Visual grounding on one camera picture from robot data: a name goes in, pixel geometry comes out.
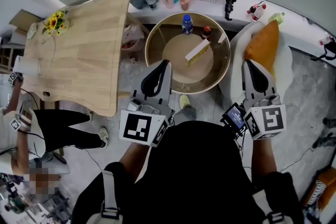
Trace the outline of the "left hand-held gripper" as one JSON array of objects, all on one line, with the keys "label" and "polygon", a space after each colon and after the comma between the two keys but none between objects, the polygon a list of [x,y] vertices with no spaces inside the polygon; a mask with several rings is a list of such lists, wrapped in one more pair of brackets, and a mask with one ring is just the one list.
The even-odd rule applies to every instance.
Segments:
[{"label": "left hand-held gripper", "polygon": [[172,65],[161,60],[145,68],[133,83],[126,109],[120,112],[119,138],[157,147],[170,125]]}]

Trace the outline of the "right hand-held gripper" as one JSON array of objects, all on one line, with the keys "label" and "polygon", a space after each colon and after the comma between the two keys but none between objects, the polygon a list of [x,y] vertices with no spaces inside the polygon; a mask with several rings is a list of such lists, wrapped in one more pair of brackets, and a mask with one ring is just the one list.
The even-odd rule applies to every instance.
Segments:
[{"label": "right hand-held gripper", "polygon": [[263,140],[285,131],[286,107],[277,94],[271,73],[254,60],[245,60],[242,76],[246,99],[262,98],[252,104],[243,117],[251,138]]}]

